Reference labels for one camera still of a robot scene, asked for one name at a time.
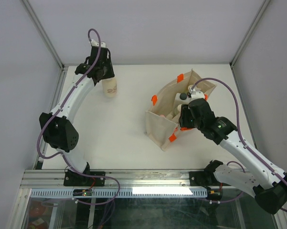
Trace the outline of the cream pump lotion bottle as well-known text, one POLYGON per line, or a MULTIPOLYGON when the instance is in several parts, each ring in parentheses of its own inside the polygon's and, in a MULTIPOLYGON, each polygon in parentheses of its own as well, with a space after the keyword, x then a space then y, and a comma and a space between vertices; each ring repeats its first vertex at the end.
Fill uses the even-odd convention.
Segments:
POLYGON ((102 80, 103 93, 108 98, 113 98, 117 94, 117 81, 115 77, 102 80))

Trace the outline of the beige canvas bag orange handles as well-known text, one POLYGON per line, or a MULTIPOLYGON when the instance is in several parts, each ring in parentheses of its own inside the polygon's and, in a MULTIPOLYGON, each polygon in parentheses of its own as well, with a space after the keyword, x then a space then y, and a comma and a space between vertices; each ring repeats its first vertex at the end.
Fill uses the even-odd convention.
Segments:
MULTIPOLYGON (((147 136, 161 150, 166 150, 182 132, 190 130, 181 128, 179 120, 173 120, 173 112, 175 110, 173 104, 177 93, 187 94, 191 87, 200 79, 201 77, 193 70, 182 73, 152 96, 152 105, 145 114, 146 132, 147 136)), ((205 80, 198 83, 194 90, 202 91, 206 100, 215 88, 215 84, 205 80)))

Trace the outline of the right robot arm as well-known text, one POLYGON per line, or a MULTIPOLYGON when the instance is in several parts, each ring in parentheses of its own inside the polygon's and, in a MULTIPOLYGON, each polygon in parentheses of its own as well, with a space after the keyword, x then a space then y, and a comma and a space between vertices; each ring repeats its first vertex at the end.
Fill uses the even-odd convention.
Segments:
POLYGON ((231 153, 250 174, 230 169, 214 160, 204 169, 210 185, 226 183, 252 196, 266 212, 276 214, 287 202, 287 172, 265 158, 242 137, 226 117, 216 117, 204 99, 181 105, 181 127, 196 128, 207 139, 231 153))

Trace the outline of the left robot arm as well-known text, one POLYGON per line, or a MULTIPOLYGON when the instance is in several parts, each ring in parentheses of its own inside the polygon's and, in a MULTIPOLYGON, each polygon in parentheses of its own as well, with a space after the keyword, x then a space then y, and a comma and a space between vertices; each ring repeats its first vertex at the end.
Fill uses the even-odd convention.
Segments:
POLYGON ((92 45, 90 56, 77 66, 72 83, 59 103, 39 117, 42 132, 38 140, 43 139, 57 151, 53 156, 63 157, 69 171, 74 173, 74 180, 82 186, 90 181, 90 166, 78 150, 79 133, 73 122, 82 102, 97 83, 102 84, 105 96, 116 96, 111 53, 104 42, 92 45))

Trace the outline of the yellow bottle beige round cap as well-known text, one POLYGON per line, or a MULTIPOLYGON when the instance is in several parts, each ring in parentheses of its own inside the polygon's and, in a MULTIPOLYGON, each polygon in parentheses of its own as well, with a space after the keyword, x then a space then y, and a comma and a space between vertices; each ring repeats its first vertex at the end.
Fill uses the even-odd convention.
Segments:
POLYGON ((181 104, 175 108, 173 114, 174 114, 173 120, 175 120, 175 121, 178 120, 180 117, 180 114, 181 114, 181 104))

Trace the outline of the black connector box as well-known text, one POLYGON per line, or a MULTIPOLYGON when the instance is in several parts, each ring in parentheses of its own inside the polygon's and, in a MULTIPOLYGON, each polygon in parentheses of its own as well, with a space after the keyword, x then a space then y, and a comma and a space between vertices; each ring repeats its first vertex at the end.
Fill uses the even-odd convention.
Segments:
POLYGON ((210 190, 207 192, 207 200, 220 201, 223 197, 223 192, 221 190, 210 190))

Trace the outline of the small electronics board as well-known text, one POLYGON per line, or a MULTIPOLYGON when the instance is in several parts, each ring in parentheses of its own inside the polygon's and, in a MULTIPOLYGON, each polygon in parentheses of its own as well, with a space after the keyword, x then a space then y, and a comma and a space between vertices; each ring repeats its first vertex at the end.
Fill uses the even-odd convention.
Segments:
POLYGON ((78 196, 83 196, 83 197, 92 196, 93 191, 94 191, 93 189, 75 189, 73 191, 73 196, 74 197, 78 197, 78 196))

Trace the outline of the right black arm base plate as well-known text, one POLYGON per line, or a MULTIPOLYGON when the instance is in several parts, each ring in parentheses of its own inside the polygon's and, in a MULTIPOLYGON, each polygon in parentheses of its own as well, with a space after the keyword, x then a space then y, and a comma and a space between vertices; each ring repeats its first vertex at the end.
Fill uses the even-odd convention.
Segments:
POLYGON ((215 176, 205 171, 190 171, 189 181, 191 186, 220 186, 220 182, 216 180, 215 176))

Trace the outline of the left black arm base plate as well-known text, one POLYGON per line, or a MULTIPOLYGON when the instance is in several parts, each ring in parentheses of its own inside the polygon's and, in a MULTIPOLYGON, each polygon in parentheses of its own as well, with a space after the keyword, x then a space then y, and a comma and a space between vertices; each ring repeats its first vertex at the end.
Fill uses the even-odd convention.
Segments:
POLYGON ((65 187, 104 187, 105 179, 104 178, 92 178, 79 175, 75 172, 67 170, 64 177, 64 186, 65 187))

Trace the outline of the aluminium mounting rail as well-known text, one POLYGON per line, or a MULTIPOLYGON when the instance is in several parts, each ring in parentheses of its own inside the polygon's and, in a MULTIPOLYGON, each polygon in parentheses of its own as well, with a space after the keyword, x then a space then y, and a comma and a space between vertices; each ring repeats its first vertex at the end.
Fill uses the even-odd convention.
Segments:
MULTIPOLYGON (((64 177, 67 170, 26 170, 20 184, 21 188, 61 188, 64 187, 64 177)), ((192 187, 189 181, 190 171, 182 170, 92 170, 92 174, 106 176, 105 188, 117 188, 117 180, 121 188, 137 186, 177 186, 192 187)))

